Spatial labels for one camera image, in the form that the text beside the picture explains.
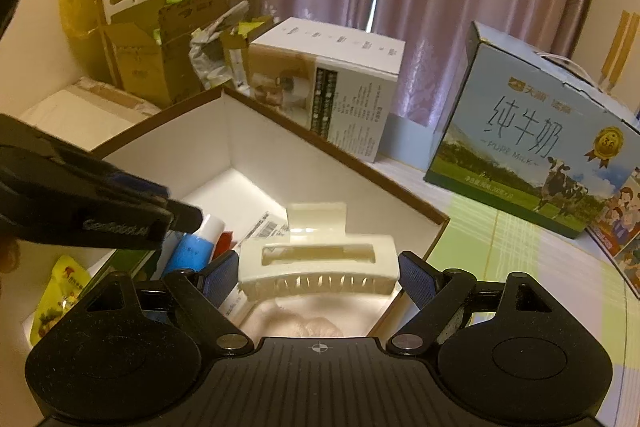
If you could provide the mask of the person's left hand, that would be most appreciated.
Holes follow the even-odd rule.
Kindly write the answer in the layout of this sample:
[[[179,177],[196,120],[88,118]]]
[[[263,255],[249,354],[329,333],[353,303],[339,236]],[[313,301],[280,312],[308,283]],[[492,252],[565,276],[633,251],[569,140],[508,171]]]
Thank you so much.
[[[17,239],[2,232],[0,235],[0,274],[14,272],[20,266],[21,249]]]

